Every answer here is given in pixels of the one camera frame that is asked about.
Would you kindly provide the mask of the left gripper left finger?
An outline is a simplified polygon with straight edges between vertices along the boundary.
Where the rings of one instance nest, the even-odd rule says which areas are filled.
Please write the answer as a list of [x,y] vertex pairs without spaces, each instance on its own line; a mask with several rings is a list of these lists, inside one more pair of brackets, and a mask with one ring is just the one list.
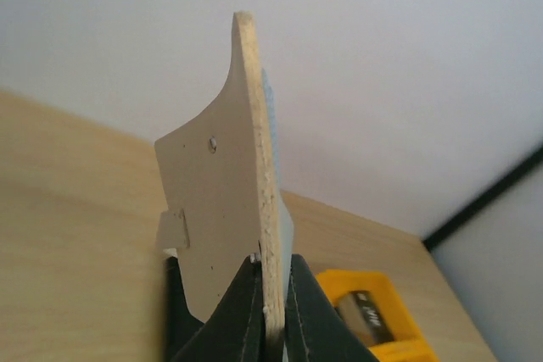
[[170,258],[170,360],[259,361],[264,342],[259,263],[245,259],[211,317],[188,311],[177,258]]

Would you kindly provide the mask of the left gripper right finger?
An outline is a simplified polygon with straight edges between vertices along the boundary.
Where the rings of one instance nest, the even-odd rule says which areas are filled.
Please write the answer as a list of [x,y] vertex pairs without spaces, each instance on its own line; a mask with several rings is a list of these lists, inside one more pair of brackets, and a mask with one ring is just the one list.
[[374,362],[369,351],[340,319],[309,265],[291,258],[285,317],[288,360],[308,362]]

